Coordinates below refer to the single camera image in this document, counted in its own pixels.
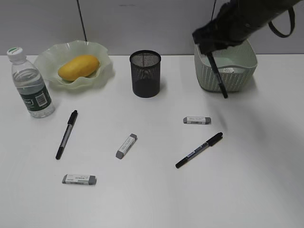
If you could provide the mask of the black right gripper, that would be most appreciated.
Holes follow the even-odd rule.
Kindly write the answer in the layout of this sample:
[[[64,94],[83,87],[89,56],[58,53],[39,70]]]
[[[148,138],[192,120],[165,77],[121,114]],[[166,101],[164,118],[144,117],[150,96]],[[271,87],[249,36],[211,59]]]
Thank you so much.
[[[252,34],[238,4],[224,4],[218,15],[192,33],[201,54],[223,50],[242,44]]]

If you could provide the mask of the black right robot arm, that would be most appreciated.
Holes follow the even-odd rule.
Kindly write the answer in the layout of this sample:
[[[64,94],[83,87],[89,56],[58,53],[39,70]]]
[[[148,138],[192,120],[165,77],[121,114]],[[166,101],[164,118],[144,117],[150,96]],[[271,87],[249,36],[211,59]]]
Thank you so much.
[[[224,3],[217,16],[205,26],[192,33],[193,41],[199,46],[201,54],[241,45],[254,32],[265,25],[279,37],[286,38],[295,28],[293,6],[298,0],[231,0]],[[290,15],[289,34],[280,33],[272,20],[283,12]]]

